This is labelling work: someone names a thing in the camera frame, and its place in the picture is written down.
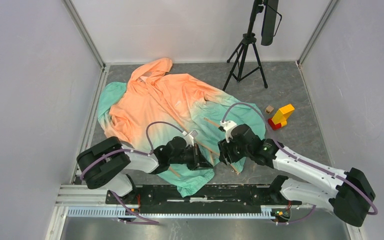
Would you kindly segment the orange and teal jacket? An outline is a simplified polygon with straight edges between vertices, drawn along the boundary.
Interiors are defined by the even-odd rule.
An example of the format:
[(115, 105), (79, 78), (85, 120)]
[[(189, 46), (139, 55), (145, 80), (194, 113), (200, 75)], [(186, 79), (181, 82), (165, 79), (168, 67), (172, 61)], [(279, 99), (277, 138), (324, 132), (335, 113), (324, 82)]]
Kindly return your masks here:
[(109, 83), (101, 93), (97, 120), (106, 137), (117, 137), (141, 152), (165, 145), (181, 132), (196, 131), (195, 142), (211, 166), (218, 164), (221, 121), (247, 124), (260, 138), (266, 127), (258, 107), (188, 73), (171, 74), (173, 62), (160, 58), (135, 69), (127, 82)]

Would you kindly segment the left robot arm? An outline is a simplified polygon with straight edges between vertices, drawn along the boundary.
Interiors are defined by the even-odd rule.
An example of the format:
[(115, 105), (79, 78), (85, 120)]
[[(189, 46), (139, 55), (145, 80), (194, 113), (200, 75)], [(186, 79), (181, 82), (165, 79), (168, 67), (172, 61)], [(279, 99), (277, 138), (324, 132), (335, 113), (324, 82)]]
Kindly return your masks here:
[(157, 175), (174, 185), (182, 197), (198, 192), (215, 175), (213, 166), (192, 137), (176, 136), (152, 152), (123, 145), (110, 137), (76, 157), (80, 179), (89, 189), (106, 188), (125, 204), (137, 198), (133, 179), (124, 170)]

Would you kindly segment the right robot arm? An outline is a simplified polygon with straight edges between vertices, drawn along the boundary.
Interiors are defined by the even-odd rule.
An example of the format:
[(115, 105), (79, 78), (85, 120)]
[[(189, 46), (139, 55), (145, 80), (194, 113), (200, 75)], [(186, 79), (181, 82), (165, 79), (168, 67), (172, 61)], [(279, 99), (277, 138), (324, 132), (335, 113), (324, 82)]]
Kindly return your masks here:
[(345, 171), (316, 162), (271, 138), (261, 139), (247, 124), (226, 121), (219, 130), (225, 135), (218, 142), (219, 159), (226, 165), (249, 158), (257, 165), (301, 179), (277, 176), (268, 191), (273, 203), (308, 203), (333, 212), (354, 227), (361, 227), (368, 215), (378, 213), (374, 206), (376, 194), (361, 170), (353, 167)]

